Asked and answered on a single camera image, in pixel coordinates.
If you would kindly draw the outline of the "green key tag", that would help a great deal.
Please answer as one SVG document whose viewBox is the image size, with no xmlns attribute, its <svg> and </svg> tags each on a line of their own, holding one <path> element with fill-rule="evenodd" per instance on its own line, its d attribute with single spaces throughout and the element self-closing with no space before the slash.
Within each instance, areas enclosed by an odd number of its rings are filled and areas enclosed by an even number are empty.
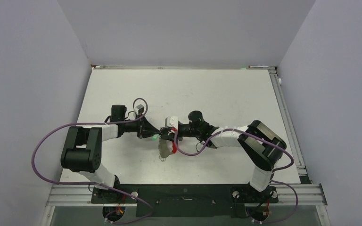
<svg viewBox="0 0 362 226">
<path fill-rule="evenodd" d="M 157 140 L 157 139 L 159 139 L 159 138 L 160 138 L 160 136 L 159 136 L 158 134 L 155 134 L 155 135 L 152 137 L 153 140 Z"/>
</svg>

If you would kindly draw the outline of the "red-handled metal key holder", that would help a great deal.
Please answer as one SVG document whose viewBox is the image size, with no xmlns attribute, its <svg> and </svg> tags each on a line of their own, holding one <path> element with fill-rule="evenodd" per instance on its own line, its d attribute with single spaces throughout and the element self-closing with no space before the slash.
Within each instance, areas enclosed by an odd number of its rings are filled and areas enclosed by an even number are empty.
<svg viewBox="0 0 362 226">
<path fill-rule="evenodd" d="M 160 161 L 165 161 L 170 155 L 173 155 L 177 152 L 174 141 L 169 141 L 162 138 L 159 138 L 158 149 Z"/>
</svg>

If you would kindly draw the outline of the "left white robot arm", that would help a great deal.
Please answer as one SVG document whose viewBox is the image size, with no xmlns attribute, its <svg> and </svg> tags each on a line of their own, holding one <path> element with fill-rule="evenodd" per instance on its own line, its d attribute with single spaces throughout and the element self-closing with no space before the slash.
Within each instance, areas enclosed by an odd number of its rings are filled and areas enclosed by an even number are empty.
<svg viewBox="0 0 362 226">
<path fill-rule="evenodd" d="M 96 188 L 104 190 L 103 196 L 109 202 L 120 200 L 122 190 L 118 177 L 102 164 L 102 143 L 119 138 L 124 133 L 136 133 L 140 139 L 159 134 L 159 130 L 143 115 L 143 105 L 134 108 L 134 120 L 126 118 L 126 110 L 124 105 L 113 105 L 108 122 L 71 126 L 60 159 L 62 168 L 83 175 L 94 182 Z"/>
</svg>

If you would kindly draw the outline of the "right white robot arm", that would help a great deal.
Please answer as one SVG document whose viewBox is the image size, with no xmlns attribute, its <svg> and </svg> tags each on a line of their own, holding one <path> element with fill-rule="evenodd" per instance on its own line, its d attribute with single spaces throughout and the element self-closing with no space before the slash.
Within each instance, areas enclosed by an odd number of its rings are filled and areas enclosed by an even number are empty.
<svg viewBox="0 0 362 226">
<path fill-rule="evenodd" d="M 206 122 L 200 111 L 192 111 L 188 119 L 189 122 L 183 124 L 175 116 L 167 117 L 160 137 L 171 141 L 174 151 L 179 149 L 178 142 L 184 137 L 196 138 L 203 148 L 242 148 L 255 166 L 247 195 L 255 202 L 264 198 L 275 165 L 287 148 L 286 142 L 259 120 L 243 127 L 223 128 Z"/>
</svg>

